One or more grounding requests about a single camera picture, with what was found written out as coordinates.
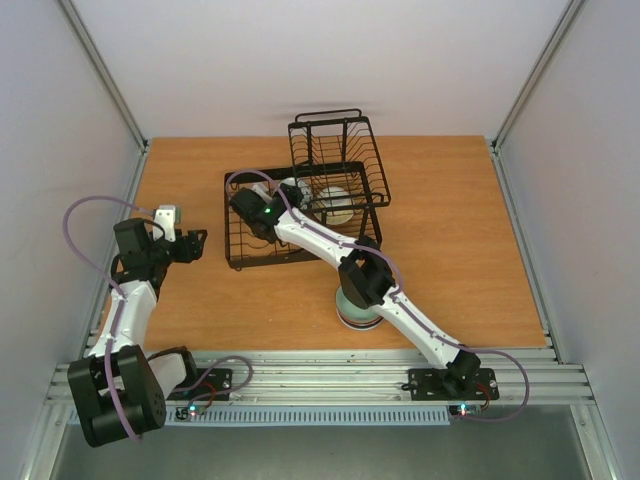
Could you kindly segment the white bowl black diamonds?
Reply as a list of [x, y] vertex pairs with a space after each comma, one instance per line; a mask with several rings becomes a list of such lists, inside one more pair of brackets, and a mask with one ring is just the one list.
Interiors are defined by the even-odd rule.
[[312, 201], [311, 187], [302, 179], [285, 178], [279, 183], [279, 188], [284, 192], [290, 204], [301, 210], [306, 209]]

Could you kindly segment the yellow sun pattern bowl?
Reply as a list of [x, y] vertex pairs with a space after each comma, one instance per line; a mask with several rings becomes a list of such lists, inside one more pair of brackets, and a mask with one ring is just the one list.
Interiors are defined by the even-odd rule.
[[341, 187], [329, 186], [321, 190], [318, 204], [325, 210], [327, 225], [342, 225], [354, 216], [352, 199]]

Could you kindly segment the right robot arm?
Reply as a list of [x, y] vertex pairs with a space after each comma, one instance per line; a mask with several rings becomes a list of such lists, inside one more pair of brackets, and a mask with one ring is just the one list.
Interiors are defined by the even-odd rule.
[[391, 323], [436, 369], [438, 389], [461, 399], [475, 388], [481, 361], [447, 335], [405, 294], [392, 260], [369, 237], [341, 235], [294, 207], [283, 188], [265, 199], [249, 188], [230, 195], [229, 205], [254, 236], [269, 243], [291, 243], [323, 260], [339, 276], [345, 299]]

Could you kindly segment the black wire dish rack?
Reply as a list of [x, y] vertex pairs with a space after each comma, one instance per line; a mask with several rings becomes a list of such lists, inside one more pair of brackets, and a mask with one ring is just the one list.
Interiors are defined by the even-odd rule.
[[[294, 177], [312, 190], [310, 205], [301, 210], [310, 219], [349, 237], [367, 236], [383, 241], [377, 210], [387, 207], [391, 195], [370, 120], [361, 109], [339, 109], [300, 113], [288, 125], [291, 152], [289, 167], [265, 168], [263, 172], [280, 183]], [[229, 195], [255, 183], [268, 181], [254, 173], [229, 172], [224, 176], [225, 257], [237, 271], [243, 268], [311, 261], [315, 257], [293, 244], [269, 243], [254, 236], [229, 205]], [[327, 225], [325, 210], [318, 204], [321, 190], [338, 186], [352, 199], [354, 216], [342, 225]]]

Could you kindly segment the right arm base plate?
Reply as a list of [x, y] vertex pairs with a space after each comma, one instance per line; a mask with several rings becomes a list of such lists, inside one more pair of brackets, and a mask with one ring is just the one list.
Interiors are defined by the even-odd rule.
[[407, 381], [401, 389], [413, 401], [470, 401], [500, 398], [495, 372], [480, 368], [459, 380], [449, 378], [449, 372], [433, 368], [414, 368], [407, 371]]

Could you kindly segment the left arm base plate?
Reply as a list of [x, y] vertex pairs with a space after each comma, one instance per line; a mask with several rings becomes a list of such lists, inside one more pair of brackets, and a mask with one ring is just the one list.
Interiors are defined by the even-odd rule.
[[229, 368], [213, 369], [207, 377], [194, 389], [184, 392], [174, 392], [168, 399], [171, 401], [188, 401], [199, 395], [204, 395], [206, 400], [211, 398], [213, 391], [217, 392], [217, 400], [227, 400], [228, 393], [220, 394], [233, 386], [233, 372]]

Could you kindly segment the pale green bowl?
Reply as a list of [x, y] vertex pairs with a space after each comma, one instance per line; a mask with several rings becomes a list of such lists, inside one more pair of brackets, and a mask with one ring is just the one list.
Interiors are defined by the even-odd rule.
[[347, 319], [352, 322], [365, 323], [382, 318], [370, 309], [362, 309], [347, 299], [343, 289], [339, 287], [335, 294], [336, 311], [339, 319]]

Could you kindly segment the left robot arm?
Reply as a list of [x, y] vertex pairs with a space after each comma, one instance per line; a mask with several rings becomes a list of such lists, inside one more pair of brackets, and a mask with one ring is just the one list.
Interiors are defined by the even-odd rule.
[[182, 232], [164, 212], [113, 228], [118, 253], [110, 267], [111, 306], [90, 353], [67, 379], [84, 438], [99, 447], [161, 428], [166, 400], [195, 395], [202, 375], [184, 346], [146, 355], [143, 343], [160, 289], [174, 263], [201, 258], [207, 232]]

